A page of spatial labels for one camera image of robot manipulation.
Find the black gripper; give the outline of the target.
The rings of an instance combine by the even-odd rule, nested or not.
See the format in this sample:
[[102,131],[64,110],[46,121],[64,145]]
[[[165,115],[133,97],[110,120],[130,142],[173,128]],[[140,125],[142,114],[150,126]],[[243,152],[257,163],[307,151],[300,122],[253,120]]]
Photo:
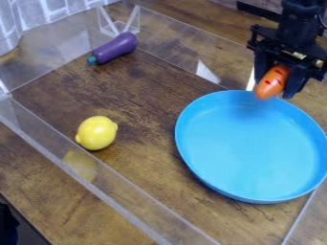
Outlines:
[[316,60],[327,61],[327,50],[316,43],[327,0],[281,0],[281,7],[276,29],[251,26],[248,48],[253,51],[255,82],[260,82],[276,62],[293,66],[283,91],[283,98],[289,100],[303,89],[308,78],[323,80],[327,73],[327,64],[321,68],[312,65]]

